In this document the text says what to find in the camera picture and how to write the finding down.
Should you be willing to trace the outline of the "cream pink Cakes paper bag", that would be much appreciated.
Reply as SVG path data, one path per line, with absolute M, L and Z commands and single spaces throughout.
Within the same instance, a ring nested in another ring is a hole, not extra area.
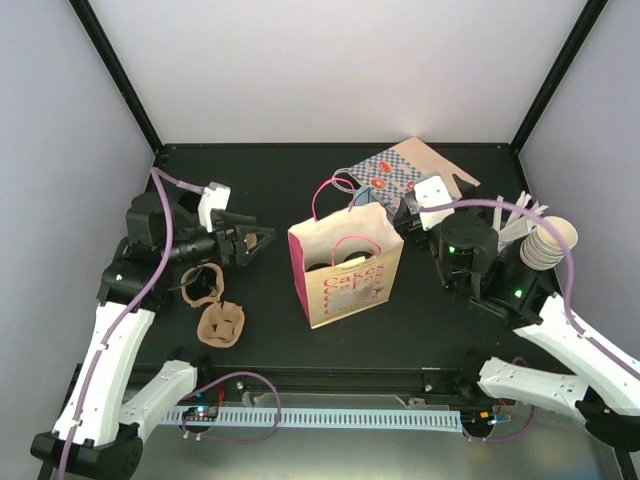
M 312 217 L 287 232 L 294 285 L 312 329 L 389 300 L 404 240 L 378 202 Z

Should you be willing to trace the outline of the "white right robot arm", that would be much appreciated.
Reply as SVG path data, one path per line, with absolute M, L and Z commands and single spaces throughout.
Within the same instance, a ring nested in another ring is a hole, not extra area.
M 431 249 L 443 287 L 560 362 L 567 373 L 474 354 L 454 379 L 457 396 L 510 399 L 574 419 L 626 452 L 639 449 L 639 362 L 571 307 L 576 229 L 543 215 L 527 194 L 496 200 L 402 200 L 393 224 Z

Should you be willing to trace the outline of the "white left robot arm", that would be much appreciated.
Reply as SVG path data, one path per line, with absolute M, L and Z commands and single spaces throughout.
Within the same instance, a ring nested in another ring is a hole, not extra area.
M 224 302 L 223 268 L 245 266 L 275 237 L 255 218 L 226 211 L 214 188 L 171 202 L 135 197 L 126 236 L 104 270 L 92 339 L 67 404 L 30 453 L 47 468 L 89 479 L 129 479 L 153 429 L 183 397 L 207 397 L 215 376 L 203 360 L 180 353 L 131 400 L 124 394 L 147 331 L 172 290 L 202 307 L 198 333 L 216 348 L 233 346 L 245 317 Z

